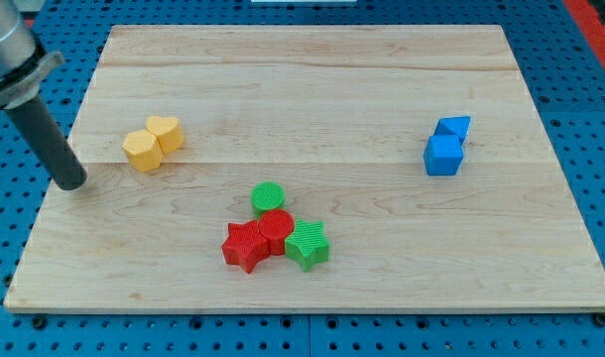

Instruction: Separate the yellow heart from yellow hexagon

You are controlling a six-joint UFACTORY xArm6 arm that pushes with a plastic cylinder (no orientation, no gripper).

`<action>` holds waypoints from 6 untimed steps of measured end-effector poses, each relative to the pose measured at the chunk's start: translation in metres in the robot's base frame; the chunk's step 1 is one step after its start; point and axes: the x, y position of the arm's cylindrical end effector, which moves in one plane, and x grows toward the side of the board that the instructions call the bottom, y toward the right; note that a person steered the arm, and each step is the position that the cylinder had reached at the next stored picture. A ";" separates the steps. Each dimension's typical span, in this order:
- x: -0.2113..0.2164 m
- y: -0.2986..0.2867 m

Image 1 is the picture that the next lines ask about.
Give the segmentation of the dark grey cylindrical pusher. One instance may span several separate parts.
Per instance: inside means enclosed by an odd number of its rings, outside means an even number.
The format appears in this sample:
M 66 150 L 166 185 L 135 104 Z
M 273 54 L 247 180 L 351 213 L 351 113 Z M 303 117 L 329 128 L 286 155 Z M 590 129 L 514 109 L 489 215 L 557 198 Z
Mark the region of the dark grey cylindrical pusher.
M 86 170 L 40 96 L 5 113 L 60 189 L 74 190 L 85 183 Z

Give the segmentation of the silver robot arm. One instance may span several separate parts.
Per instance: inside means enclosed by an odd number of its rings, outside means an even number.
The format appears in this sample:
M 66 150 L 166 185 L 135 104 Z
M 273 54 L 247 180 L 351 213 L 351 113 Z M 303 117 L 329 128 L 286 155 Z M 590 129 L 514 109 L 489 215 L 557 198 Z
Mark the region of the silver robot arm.
M 0 0 L 0 111 L 56 185 L 74 190 L 87 173 L 39 94 L 42 81 L 62 64 L 61 52 L 45 49 L 14 2 Z

